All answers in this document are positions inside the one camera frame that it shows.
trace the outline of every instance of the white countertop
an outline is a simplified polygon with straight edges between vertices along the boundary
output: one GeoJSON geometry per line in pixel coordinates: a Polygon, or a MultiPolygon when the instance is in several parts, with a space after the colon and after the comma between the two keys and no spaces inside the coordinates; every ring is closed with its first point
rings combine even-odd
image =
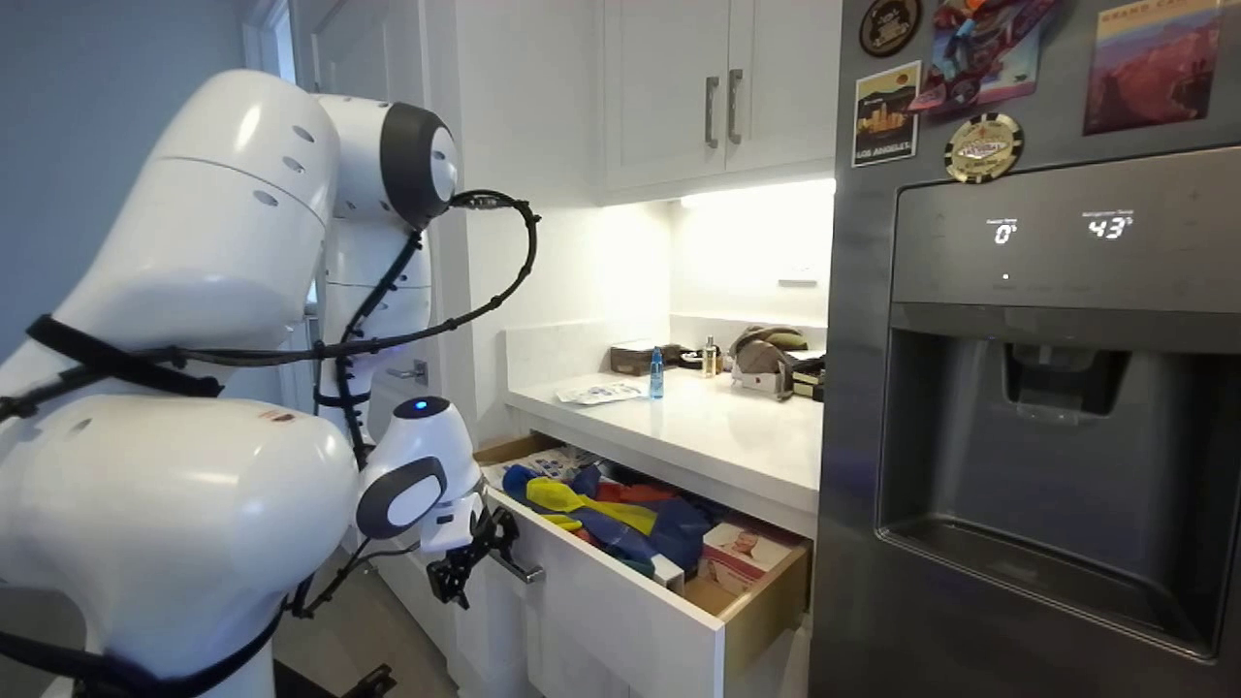
{"type": "Polygon", "coordinates": [[[727,376],[707,381],[673,369],[664,381],[664,401],[602,409],[553,401],[615,381],[623,376],[598,372],[509,387],[509,409],[528,431],[814,539],[821,402],[775,402],[773,394],[731,393],[727,376]]]}

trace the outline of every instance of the drawer contents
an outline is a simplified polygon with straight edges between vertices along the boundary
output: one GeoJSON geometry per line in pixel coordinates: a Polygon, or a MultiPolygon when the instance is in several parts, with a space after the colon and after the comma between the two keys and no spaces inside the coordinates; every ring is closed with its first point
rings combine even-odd
{"type": "Polygon", "coordinates": [[[708,614],[793,555],[760,525],[575,446],[528,441],[528,455],[497,456],[483,475],[553,529],[708,614]]]}
{"type": "Polygon", "coordinates": [[[707,573],[727,595],[760,584],[793,548],[751,525],[716,525],[707,531],[707,573]]]}

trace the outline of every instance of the upper cabinet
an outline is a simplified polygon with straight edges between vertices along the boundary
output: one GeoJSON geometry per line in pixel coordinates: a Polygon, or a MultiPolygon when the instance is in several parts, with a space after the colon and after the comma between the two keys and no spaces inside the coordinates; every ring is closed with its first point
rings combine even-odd
{"type": "Polygon", "coordinates": [[[832,166],[841,0],[606,0],[606,197],[832,166]]]}

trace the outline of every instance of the black cable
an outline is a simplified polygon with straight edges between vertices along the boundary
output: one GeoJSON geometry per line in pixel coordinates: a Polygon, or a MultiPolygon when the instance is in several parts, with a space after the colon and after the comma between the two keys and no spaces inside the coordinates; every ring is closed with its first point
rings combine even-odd
{"type": "Polygon", "coordinates": [[[303,601],[307,595],[298,595],[298,601],[289,601],[289,606],[284,606],[284,609],[288,609],[289,617],[312,617],[316,606],[332,601],[332,595],[345,584],[345,579],[365,564],[359,555],[365,555],[369,544],[371,544],[371,539],[359,539],[359,544],[354,548],[354,555],[345,560],[345,568],[332,573],[332,580],[320,584],[320,595],[316,595],[309,606],[303,601]]]}
{"type": "Polygon", "coordinates": [[[293,361],[329,361],[329,356],[354,356],[354,352],[384,352],[391,345],[412,345],[412,343],[428,343],[428,339],[439,339],[439,334],[450,334],[487,310],[497,310],[500,304],[512,299],[512,292],[530,277],[534,266],[534,255],[537,255],[537,215],[518,200],[518,197],[509,197],[500,189],[466,189],[450,200],[455,211],[517,211],[522,217],[522,228],[528,228],[528,255],[522,264],[517,266],[517,279],[492,295],[487,304],[456,314],[456,318],[444,318],[439,326],[428,326],[428,330],[413,330],[413,334],[395,334],[395,339],[371,339],[371,343],[341,343],[341,345],[312,345],[312,350],[303,350],[303,352],[256,352],[256,350],[163,350],[165,361],[200,361],[200,365],[232,365],[232,369],[263,369],[263,365],[293,365],[293,361]]]}
{"type": "MultiPolygon", "coordinates": [[[[332,356],[354,356],[354,352],[384,352],[391,345],[412,345],[412,343],[428,343],[428,339],[439,339],[439,334],[450,334],[497,306],[505,306],[512,299],[512,292],[530,277],[534,266],[534,255],[537,255],[537,215],[518,200],[518,197],[509,197],[500,189],[461,189],[455,200],[455,211],[517,211],[522,217],[522,228],[528,228],[528,255],[522,264],[517,266],[512,283],[492,295],[487,304],[456,314],[456,318],[444,318],[439,326],[428,326],[428,330],[413,330],[413,334],[395,334],[395,339],[371,339],[371,343],[341,343],[341,345],[312,345],[312,350],[303,350],[303,352],[256,352],[256,350],[181,350],[181,345],[165,345],[165,350],[144,350],[144,352],[128,352],[144,365],[227,365],[227,369],[271,369],[271,365],[293,365],[293,361],[332,361],[332,356]]],[[[91,372],[80,372],[80,369],[69,369],[58,376],[58,384],[42,384],[42,387],[29,387],[25,394],[0,394],[0,423],[11,419],[11,414],[22,414],[29,419],[37,412],[37,402],[47,401],[58,401],[64,393],[79,393],[86,384],[97,384],[99,376],[91,372]]]]}
{"type": "MultiPolygon", "coordinates": [[[[413,252],[422,248],[422,234],[412,228],[412,238],[399,246],[399,252],[391,255],[386,273],[380,277],[380,283],[365,295],[365,304],[355,306],[355,314],[345,322],[341,345],[349,339],[359,339],[359,322],[384,304],[384,295],[395,287],[395,279],[406,273],[406,264],[413,261],[413,252]]],[[[354,356],[336,356],[332,365],[332,381],[336,381],[336,394],[341,394],[341,412],[345,412],[345,427],[349,427],[349,441],[354,441],[354,456],[355,465],[365,465],[369,456],[369,441],[359,433],[359,414],[355,414],[355,401],[354,401],[354,356]]]]}
{"type": "Polygon", "coordinates": [[[399,555],[412,555],[412,552],[420,552],[420,544],[406,544],[406,548],[395,548],[395,552],[371,552],[371,555],[359,560],[359,568],[371,564],[371,560],[399,560],[399,555]]]}

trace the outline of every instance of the stainless steel refrigerator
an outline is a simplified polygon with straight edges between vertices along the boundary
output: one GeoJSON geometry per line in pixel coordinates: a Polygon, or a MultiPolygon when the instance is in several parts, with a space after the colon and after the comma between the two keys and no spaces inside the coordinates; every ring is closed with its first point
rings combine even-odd
{"type": "Polygon", "coordinates": [[[841,34],[810,694],[1238,698],[1241,5],[841,34]]]}

